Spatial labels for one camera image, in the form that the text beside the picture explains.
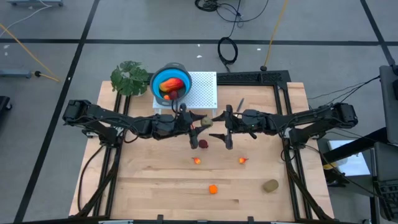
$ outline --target wooden tabletop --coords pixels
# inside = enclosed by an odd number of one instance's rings
[[[288,83],[288,88],[293,112],[308,110],[303,83]],[[282,91],[280,97],[284,106]],[[103,82],[97,104],[112,110],[115,98],[111,83]],[[227,104],[236,109],[242,98],[241,111],[277,112],[272,87],[218,86],[217,115],[225,110]],[[154,114],[152,100],[150,91],[132,97],[129,116]],[[211,110],[193,112],[211,116]],[[225,131],[224,123],[219,122],[200,134],[199,139],[208,141],[208,149],[190,149],[188,136],[162,141],[138,139],[131,144],[123,144],[111,218],[154,220],[158,214],[163,214],[165,220],[243,221],[253,216],[256,221],[294,221],[286,168],[280,159],[282,142],[278,135],[258,134],[254,140],[248,134],[235,134],[234,149],[227,150],[222,141],[208,135]],[[313,140],[309,140],[308,144],[317,147]],[[82,167],[98,148],[98,139],[88,140]],[[302,149],[301,155],[308,191],[325,213],[333,217],[318,153]],[[103,156],[104,150],[91,161],[85,172],[82,205],[98,186]],[[201,164],[194,164],[193,157],[199,157]],[[240,157],[249,160],[241,165],[238,162]],[[261,185],[271,179],[279,182],[279,188],[266,193]],[[212,184],[218,187],[215,195],[208,191]],[[305,217],[302,196],[298,189],[297,192],[300,215]],[[71,215],[77,213],[76,193],[77,186]],[[104,213],[107,196],[108,190],[105,190],[100,214]]]

